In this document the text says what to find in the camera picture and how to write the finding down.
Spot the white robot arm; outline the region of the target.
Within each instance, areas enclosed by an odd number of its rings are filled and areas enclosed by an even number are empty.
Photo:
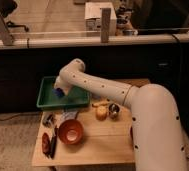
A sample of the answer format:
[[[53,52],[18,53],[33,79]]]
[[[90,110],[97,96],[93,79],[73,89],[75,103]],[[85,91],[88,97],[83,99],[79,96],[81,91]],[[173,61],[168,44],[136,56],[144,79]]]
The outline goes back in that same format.
[[[159,84],[141,87],[89,75],[76,58],[59,70],[54,88],[78,86],[130,110],[136,171],[187,171],[180,115],[172,93]]]

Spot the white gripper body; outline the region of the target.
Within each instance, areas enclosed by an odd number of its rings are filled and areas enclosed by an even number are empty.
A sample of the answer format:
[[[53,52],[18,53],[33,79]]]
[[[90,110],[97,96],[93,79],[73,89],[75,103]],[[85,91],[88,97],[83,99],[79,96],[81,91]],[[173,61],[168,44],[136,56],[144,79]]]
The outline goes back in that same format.
[[[60,76],[57,76],[54,83],[54,89],[60,88],[63,90],[65,96],[69,94],[69,91],[72,88],[72,85],[64,81]]]

